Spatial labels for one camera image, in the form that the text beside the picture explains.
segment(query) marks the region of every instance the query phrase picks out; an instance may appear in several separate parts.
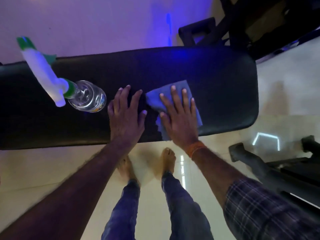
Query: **person's right arm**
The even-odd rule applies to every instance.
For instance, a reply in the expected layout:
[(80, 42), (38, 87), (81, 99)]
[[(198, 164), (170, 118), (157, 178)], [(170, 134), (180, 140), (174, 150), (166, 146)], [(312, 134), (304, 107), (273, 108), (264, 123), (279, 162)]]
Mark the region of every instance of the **person's right arm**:
[(171, 89), (174, 105), (160, 95), (168, 114), (160, 114), (173, 142), (181, 147), (201, 170), (223, 209), (226, 223), (236, 239), (320, 239), (320, 224), (278, 194), (265, 189), (198, 143), (196, 104), (182, 91), (180, 100)]

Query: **hand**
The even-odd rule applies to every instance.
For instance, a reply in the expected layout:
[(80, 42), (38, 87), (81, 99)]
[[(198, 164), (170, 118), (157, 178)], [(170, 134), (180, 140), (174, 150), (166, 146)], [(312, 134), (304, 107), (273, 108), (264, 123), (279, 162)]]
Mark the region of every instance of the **hand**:
[(110, 118), (111, 141), (118, 141), (128, 149), (128, 153), (138, 143), (143, 131), (147, 111), (143, 110), (138, 116), (138, 104), (142, 90), (137, 91), (128, 107), (128, 94), (131, 86), (120, 88), (114, 100), (108, 105)]
[(169, 114), (161, 112), (160, 117), (174, 144), (186, 151), (189, 145), (198, 141), (196, 103), (192, 98), (190, 107), (186, 89), (182, 89), (183, 106), (175, 86), (171, 87), (171, 95), (174, 105), (163, 93), (160, 94)]

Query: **microfiber cloth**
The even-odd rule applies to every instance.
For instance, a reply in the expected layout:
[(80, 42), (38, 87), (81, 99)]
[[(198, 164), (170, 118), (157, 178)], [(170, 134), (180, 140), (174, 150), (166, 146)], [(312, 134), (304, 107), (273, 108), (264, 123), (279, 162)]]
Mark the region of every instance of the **microfiber cloth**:
[[(182, 101), (182, 89), (183, 88), (186, 89), (186, 92), (188, 94), (188, 98), (189, 99), (192, 98), (192, 94), (191, 94), (191, 90), (189, 88), (189, 85), (188, 85), (186, 80), (183, 80), (183, 81), (178, 81), (178, 82), (175, 82), (175, 83), (172, 83), (172, 84), (165, 85), (165, 86), (163, 86), (161, 88), (157, 88), (157, 89), (154, 89), (154, 90), (146, 93), (146, 103), (151, 108), (153, 108), (154, 110), (158, 111), (159, 113), (162, 112), (162, 111), (163, 112), (167, 112), (166, 107), (163, 105), (163, 103), (162, 103), (162, 101), (160, 99), (160, 93), (163, 93), (171, 101), (171, 103), (173, 104), (173, 100), (172, 100), (172, 96), (171, 96), (171, 87), (173, 85), (176, 86), (176, 89), (178, 91), (178, 95), (179, 95), (181, 101)], [(196, 114), (197, 114), (197, 125), (198, 125), (198, 128), (199, 128), (202, 125), (202, 120), (201, 120), (201, 117), (200, 117), (198, 109), (196, 109)], [(161, 132), (162, 139), (164, 141), (169, 141), (170, 137), (168, 136), (165, 127), (162, 125), (160, 116), (157, 117), (156, 124), (158, 126), (158, 131)]]

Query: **person's left hand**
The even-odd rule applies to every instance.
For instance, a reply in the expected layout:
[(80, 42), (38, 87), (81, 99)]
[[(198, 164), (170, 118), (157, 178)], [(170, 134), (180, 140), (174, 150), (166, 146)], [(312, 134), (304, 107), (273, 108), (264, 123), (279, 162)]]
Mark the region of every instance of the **person's left hand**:
[(131, 86), (120, 88), (114, 100), (108, 105), (110, 118), (111, 141), (117, 141), (123, 149), (129, 151), (138, 143), (143, 131), (147, 111), (143, 110), (138, 116), (138, 104), (142, 90), (137, 91), (128, 107), (128, 94)]

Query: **person's left arm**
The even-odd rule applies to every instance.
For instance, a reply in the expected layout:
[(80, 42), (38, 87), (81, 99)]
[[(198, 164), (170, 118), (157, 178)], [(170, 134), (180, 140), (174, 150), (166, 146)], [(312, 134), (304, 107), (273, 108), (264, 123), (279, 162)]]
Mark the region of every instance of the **person's left arm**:
[(111, 142), (56, 190), (0, 234), (3, 239), (80, 239), (118, 161), (144, 131), (146, 111), (138, 115), (142, 91), (127, 104), (130, 86), (119, 89), (108, 106)]

